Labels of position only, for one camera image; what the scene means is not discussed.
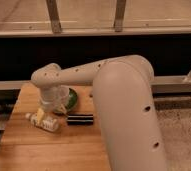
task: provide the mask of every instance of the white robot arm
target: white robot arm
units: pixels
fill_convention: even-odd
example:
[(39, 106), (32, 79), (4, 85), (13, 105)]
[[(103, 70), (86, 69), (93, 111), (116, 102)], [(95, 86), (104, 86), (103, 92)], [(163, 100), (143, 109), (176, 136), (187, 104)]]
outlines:
[(150, 63), (138, 55), (65, 70), (47, 65), (32, 74), (44, 108), (52, 109), (59, 85), (93, 84), (93, 101), (113, 171), (167, 171), (151, 92)]

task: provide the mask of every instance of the floor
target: floor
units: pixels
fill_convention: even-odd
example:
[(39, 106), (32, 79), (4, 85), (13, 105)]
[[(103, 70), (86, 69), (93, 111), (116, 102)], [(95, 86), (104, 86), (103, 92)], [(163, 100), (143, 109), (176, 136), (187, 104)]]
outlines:
[[(116, 0), (57, 0), (63, 28), (111, 28)], [(191, 0), (127, 0), (124, 27), (191, 26)], [(0, 0), (0, 30), (50, 29), (46, 1)]]

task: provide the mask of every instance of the black object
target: black object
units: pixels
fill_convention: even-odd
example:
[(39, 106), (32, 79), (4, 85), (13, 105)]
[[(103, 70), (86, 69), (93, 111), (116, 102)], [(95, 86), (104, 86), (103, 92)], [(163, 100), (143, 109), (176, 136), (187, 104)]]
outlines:
[(94, 122), (93, 114), (68, 114), (68, 125), (92, 125)]

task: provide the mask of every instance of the metal rod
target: metal rod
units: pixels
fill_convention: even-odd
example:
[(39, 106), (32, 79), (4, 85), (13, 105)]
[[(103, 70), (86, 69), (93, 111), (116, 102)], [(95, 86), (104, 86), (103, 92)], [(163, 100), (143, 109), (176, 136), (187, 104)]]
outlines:
[(126, 7), (126, 0), (117, 0), (114, 28), (116, 32), (123, 30), (124, 13)]
[(61, 23), (59, 20), (58, 8), (56, 0), (46, 0), (47, 9), (50, 16), (51, 28), (54, 34), (61, 33)]

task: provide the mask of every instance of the green object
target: green object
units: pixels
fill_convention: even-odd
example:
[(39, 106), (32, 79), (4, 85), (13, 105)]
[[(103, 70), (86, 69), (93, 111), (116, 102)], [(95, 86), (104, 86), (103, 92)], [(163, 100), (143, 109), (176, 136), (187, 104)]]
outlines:
[(78, 95), (75, 92), (75, 90), (70, 88), (70, 93), (69, 93), (69, 101), (67, 103), (67, 105), (65, 106), (65, 108), (67, 109), (67, 111), (71, 111), (73, 109), (73, 107), (76, 105), (78, 101)]
[(71, 111), (76, 106), (77, 101), (78, 101), (78, 95), (77, 95), (76, 91), (69, 88), (69, 99), (68, 99), (67, 104), (64, 106), (65, 109), (62, 109), (60, 107), (58, 109), (55, 109), (53, 112), (58, 115), (67, 114), (69, 111)]

